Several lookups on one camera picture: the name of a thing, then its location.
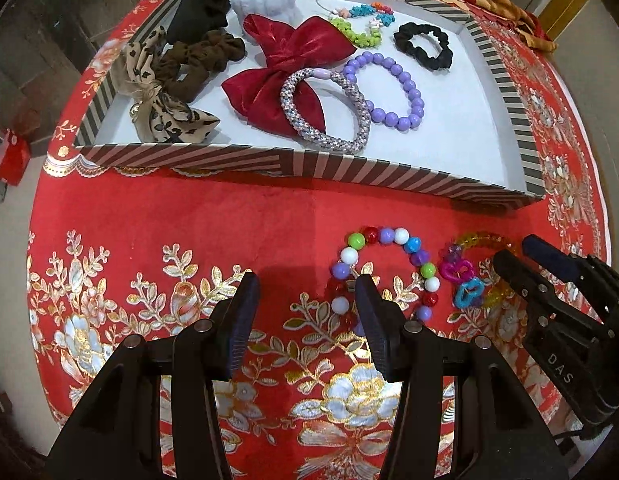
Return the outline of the dark red satin bow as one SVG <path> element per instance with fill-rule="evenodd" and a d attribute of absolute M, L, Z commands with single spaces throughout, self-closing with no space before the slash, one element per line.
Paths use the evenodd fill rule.
<path fill-rule="evenodd" d="M 280 104 L 282 84 L 303 68 L 328 68 L 356 52 L 355 46 L 331 23 L 313 16 L 294 28 L 250 14 L 247 32 L 265 55 L 264 68 L 250 68 L 221 85 L 229 103 L 252 126 L 279 136 L 295 136 Z"/>

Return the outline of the small black scrunchie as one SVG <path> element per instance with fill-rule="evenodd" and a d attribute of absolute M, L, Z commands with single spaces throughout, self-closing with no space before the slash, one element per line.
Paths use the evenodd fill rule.
<path fill-rule="evenodd" d="M 430 72 L 449 70 L 453 65 L 449 36 L 435 25 L 402 24 L 394 32 L 394 44 L 399 52 L 414 58 Z"/>

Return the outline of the brown scrunchie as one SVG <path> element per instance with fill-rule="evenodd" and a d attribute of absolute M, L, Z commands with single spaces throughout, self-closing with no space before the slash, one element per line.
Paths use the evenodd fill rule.
<path fill-rule="evenodd" d="M 224 29 L 206 32 L 195 44 L 177 41 L 154 68 L 163 90 L 180 101 L 191 103 L 202 92 L 206 81 L 223 72 L 229 62 L 239 62 L 246 55 L 244 41 Z"/>

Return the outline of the leopard print bow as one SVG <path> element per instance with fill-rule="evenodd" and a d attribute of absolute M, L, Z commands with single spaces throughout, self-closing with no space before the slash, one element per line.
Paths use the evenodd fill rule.
<path fill-rule="evenodd" d="M 134 101 L 129 116 L 142 143 L 203 143 L 220 119 L 163 89 L 156 70 L 165 44 L 163 26 L 143 41 L 129 41 L 112 65 L 115 90 Z"/>

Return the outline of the red gold floral tablecloth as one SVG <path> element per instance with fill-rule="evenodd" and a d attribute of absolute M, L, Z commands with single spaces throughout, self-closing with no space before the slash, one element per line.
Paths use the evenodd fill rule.
<path fill-rule="evenodd" d="M 108 169 L 74 142 L 87 114 L 111 98 L 106 72 L 123 45 L 151 28 L 167 0 L 142 0 L 91 62 L 61 116 L 38 184 L 27 248 L 27 299 L 38 370 L 53 418 L 65 424 L 112 352 L 131 335 L 178 333 L 260 281 L 254 332 L 233 382 L 216 387 L 219 426 L 238 479 L 371 479 L 390 441 L 396 398 L 359 337 L 329 309 L 328 268 L 347 234 L 414 229 L 430 249 L 460 242 L 487 280 L 485 309 L 458 311 L 439 292 L 444 336 L 492 338 L 555 431 L 579 424 L 527 355 L 522 301 L 493 279 L 492 254 L 536 233 L 567 252 L 611 256 L 607 210 L 585 129 L 558 73 L 511 28 L 474 11 L 480 45 L 523 107 L 539 148 L 545 197 L 514 211 L 421 193 L 402 169 L 363 183 L 257 172 Z"/>

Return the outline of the red box on floor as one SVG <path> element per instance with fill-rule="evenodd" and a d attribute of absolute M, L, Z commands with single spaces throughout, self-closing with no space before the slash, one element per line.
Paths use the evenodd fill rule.
<path fill-rule="evenodd" d="M 12 129 L 4 130 L 0 143 L 0 182 L 18 186 L 31 158 L 28 142 Z"/>

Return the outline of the striped white tray box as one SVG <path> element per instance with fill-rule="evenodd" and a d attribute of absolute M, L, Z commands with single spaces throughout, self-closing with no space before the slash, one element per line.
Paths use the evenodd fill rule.
<path fill-rule="evenodd" d="M 373 126 L 357 155 L 330 153 L 250 126 L 229 105 L 219 84 L 198 107 L 219 124 L 201 144 L 139 140 L 131 121 L 134 100 L 123 92 L 123 67 L 114 62 L 87 106 L 74 145 L 88 167 L 172 167 L 256 171 L 448 196 L 519 208 L 544 197 L 541 161 L 525 107 L 491 40 L 465 10 L 441 0 L 296 0 L 299 18 L 319 3 L 393 6 L 399 23 L 428 23 L 451 42 L 453 64 L 431 73 L 399 55 L 424 102 L 421 125 L 408 132 Z"/>

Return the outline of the black fluffy scrunchie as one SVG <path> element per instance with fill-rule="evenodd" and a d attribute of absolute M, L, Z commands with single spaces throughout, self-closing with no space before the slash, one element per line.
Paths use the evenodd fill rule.
<path fill-rule="evenodd" d="M 181 0 L 167 29 L 168 44 L 196 44 L 212 30 L 227 26 L 229 0 Z"/>

